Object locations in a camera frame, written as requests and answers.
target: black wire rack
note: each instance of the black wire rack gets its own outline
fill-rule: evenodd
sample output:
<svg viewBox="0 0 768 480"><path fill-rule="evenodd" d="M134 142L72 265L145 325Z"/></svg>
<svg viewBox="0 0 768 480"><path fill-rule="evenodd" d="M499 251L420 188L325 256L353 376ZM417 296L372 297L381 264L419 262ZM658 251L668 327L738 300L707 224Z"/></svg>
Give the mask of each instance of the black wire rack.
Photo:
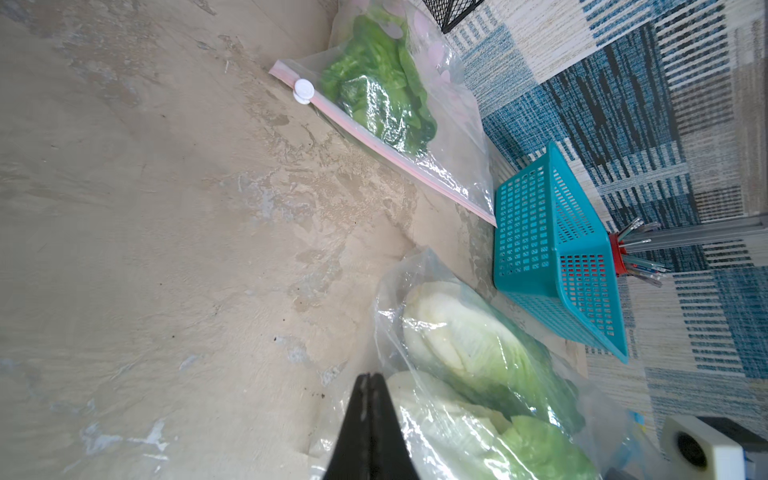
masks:
<svg viewBox="0 0 768 480"><path fill-rule="evenodd" d="M464 17L478 7L484 0L424 0L437 25L443 33L448 33Z"/></svg>

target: concrete floor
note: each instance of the concrete floor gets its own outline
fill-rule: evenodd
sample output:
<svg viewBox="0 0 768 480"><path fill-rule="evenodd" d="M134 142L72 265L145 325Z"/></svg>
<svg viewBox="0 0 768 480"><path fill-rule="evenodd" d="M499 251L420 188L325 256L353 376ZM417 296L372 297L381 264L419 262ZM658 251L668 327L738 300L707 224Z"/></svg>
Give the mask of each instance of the concrete floor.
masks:
<svg viewBox="0 0 768 480"><path fill-rule="evenodd" d="M490 226L266 73L331 0L0 5L0 478L305 478L416 244L580 361L493 290Z"/></svg>

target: blue basket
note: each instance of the blue basket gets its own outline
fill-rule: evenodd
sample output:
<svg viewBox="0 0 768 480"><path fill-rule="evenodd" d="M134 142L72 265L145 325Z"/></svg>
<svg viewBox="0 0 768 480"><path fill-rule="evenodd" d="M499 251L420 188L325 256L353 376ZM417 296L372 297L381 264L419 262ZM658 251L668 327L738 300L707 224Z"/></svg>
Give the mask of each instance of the blue basket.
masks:
<svg viewBox="0 0 768 480"><path fill-rule="evenodd" d="M496 192L496 288L565 339L627 363L611 242L558 146Z"/></svg>

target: plastic bag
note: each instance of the plastic bag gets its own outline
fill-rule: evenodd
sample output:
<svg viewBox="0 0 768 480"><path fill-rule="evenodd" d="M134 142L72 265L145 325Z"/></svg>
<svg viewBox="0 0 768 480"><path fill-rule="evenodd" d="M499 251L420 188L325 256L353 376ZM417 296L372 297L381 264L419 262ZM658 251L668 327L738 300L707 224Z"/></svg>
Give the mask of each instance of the plastic bag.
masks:
<svg viewBox="0 0 768 480"><path fill-rule="evenodd" d="M633 416L489 306L429 249L379 284L360 351L310 439L323 477L361 372L387 381L421 480L668 478Z"/></svg>
<svg viewBox="0 0 768 480"><path fill-rule="evenodd" d="M337 127L495 225L477 101L458 55L413 5L342 0L330 49L270 73L311 81L312 103Z"/></svg>

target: green leafy vegetable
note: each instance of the green leafy vegetable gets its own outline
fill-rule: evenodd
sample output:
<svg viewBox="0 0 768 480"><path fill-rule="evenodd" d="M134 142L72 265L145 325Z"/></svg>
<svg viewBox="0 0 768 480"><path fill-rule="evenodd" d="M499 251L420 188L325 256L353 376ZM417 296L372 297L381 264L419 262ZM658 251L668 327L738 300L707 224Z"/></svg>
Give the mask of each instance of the green leafy vegetable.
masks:
<svg viewBox="0 0 768 480"><path fill-rule="evenodd" d="M589 458L557 427L473 405L424 372L387 379L401 429L422 477L446 469L452 478L596 480Z"/></svg>
<svg viewBox="0 0 768 480"><path fill-rule="evenodd" d="M392 38L381 24L396 25ZM435 137L437 123L427 92L408 52L408 23L374 8L355 18L353 36L320 78L322 93L396 150L420 155Z"/></svg>
<svg viewBox="0 0 768 480"><path fill-rule="evenodd" d="M508 418L532 415L569 435L583 428L578 391L554 372L546 347L467 286L417 286L406 297L402 328L414 366L473 403Z"/></svg>

